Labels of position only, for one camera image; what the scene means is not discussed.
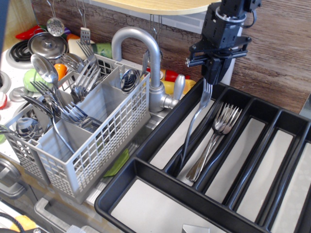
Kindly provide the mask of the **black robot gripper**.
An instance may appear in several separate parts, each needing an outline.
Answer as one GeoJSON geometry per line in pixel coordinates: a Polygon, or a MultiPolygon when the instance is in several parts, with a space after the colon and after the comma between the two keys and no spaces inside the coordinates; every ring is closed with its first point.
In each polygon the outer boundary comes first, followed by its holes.
{"type": "Polygon", "coordinates": [[[212,3],[207,8],[202,39],[190,46],[190,56],[186,65],[202,66],[202,76],[209,84],[219,84],[233,58],[243,57],[247,53],[250,37],[239,36],[240,28],[248,13],[256,21],[256,8],[261,7],[260,0],[223,0],[212,3]]]}

